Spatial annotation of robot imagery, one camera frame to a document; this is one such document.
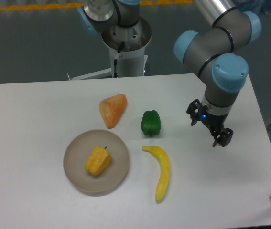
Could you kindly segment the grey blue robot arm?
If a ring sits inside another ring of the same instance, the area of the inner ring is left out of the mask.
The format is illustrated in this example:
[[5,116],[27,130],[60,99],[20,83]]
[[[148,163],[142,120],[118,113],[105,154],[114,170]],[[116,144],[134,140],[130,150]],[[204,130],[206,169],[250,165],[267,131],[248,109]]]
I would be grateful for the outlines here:
[[[212,29],[204,35],[185,31],[174,44],[176,58],[206,85],[203,99],[191,102],[186,112],[193,125],[202,122],[209,129],[215,145],[226,146],[233,131],[224,121],[249,73],[247,62],[234,51],[259,37],[261,22],[230,0],[197,0],[195,5]],[[86,0],[77,12],[84,27],[101,34],[108,47],[112,77],[144,74],[152,31],[140,16],[138,0]]]

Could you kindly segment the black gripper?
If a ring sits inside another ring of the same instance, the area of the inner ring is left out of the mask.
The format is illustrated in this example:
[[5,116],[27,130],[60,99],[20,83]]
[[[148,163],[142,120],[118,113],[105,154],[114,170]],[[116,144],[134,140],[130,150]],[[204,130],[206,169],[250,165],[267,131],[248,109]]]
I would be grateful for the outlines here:
[[203,109],[201,102],[198,99],[192,101],[186,113],[190,115],[191,126],[194,126],[197,122],[202,122],[211,132],[214,138],[212,147],[220,145],[222,147],[227,146],[232,139],[234,134],[232,129],[224,128],[224,121],[228,114],[225,115],[213,115]]

